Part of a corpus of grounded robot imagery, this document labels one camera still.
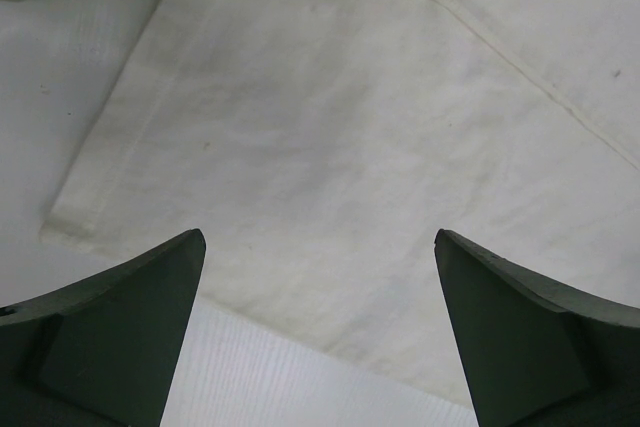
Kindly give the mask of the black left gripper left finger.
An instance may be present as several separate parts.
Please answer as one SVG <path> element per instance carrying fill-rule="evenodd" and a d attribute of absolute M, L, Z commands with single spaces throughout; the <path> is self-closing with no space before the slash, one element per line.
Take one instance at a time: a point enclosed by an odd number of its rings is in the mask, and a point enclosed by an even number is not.
<path fill-rule="evenodd" d="M 4 426 L 157 426 L 204 265 L 188 230 L 1 309 Z"/>

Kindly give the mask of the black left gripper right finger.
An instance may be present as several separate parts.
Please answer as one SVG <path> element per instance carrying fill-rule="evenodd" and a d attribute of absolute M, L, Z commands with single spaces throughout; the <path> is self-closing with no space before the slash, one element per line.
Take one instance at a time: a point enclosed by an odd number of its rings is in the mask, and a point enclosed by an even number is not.
<path fill-rule="evenodd" d="M 636 426 L 639 311 L 441 229 L 434 254 L 481 426 Z"/>

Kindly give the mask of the white t shirt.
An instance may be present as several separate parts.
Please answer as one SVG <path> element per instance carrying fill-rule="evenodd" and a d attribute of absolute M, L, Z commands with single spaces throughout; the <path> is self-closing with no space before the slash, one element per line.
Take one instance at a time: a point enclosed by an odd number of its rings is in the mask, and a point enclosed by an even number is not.
<path fill-rule="evenodd" d="M 191 228 L 216 304 L 468 404 L 438 230 L 639 300 L 639 0 L 162 0 L 41 235 Z"/>

